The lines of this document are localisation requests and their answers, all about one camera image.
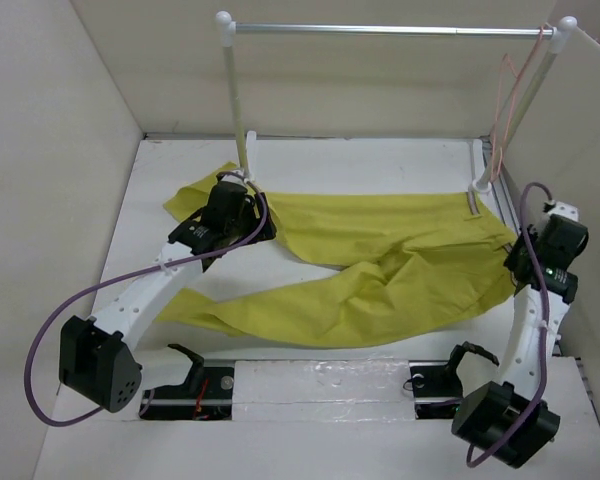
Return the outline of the yellow trousers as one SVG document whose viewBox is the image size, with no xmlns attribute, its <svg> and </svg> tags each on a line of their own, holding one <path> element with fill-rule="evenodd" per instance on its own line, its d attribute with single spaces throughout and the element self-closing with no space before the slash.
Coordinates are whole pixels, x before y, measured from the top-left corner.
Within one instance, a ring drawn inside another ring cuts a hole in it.
<svg viewBox="0 0 600 480">
<path fill-rule="evenodd" d="M 396 342 L 477 317 L 514 291 L 515 239 L 463 193 L 270 193 L 277 242 L 333 276 L 223 302 L 182 289 L 160 312 L 228 335 L 321 348 Z"/>
</svg>

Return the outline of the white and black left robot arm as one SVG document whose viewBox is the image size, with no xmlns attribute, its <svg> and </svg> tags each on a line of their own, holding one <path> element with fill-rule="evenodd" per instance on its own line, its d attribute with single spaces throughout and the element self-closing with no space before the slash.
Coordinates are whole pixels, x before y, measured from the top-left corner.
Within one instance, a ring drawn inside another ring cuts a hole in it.
<svg viewBox="0 0 600 480">
<path fill-rule="evenodd" d="M 196 394 L 203 382 L 202 357 L 178 344 L 136 347 L 175 295 L 216 259 L 275 235 L 265 194 L 241 178 L 219 179 L 207 203 L 168 235 L 146 272 L 90 318 L 74 316 L 64 323 L 60 382 L 110 413 L 138 393 L 161 387 L 185 397 Z"/>
</svg>

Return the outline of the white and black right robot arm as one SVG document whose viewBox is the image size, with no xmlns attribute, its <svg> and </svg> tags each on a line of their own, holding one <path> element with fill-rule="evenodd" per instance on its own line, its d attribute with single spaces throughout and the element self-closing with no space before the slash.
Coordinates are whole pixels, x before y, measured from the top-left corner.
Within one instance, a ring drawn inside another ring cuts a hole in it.
<svg viewBox="0 0 600 480">
<path fill-rule="evenodd" d="M 588 239 L 577 208 L 550 200 L 506 257 L 516 290 L 505 354 L 495 376 L 464 396 L 451 425 L 453 435 L 483 453 L 469 455 L 468 466 L 495 458 L 517 469 L 557 434 L 560 417 L 543 398 L 548 362 L 578 289 L 569 267 Z"/>
</svg>

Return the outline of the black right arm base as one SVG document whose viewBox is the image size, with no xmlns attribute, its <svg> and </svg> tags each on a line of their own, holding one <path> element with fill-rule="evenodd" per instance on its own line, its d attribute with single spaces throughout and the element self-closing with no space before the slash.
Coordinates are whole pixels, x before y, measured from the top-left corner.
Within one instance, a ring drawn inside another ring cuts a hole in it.
<svg viewBox="0 0 600 480">
<path fill-rule="evenodd" d="M 447 361 L 410 361 L 403 390 L 414 400 L 417 420 L 451 420 L 463 398 L 461 381 Z"/>
</svg>

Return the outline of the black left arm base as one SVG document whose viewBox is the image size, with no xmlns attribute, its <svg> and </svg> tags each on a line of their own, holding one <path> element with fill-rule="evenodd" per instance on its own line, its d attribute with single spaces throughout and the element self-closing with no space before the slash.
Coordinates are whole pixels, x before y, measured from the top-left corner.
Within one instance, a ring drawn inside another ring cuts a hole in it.
<svg viewBox="0 0 600 480">
<path fill-rule="evenodd" d="M 139 418 L 146 421 L 230 420 L 234 380 L 233 361 L 211 361 L 197 380 L 146 391 Z"/>
</svg>

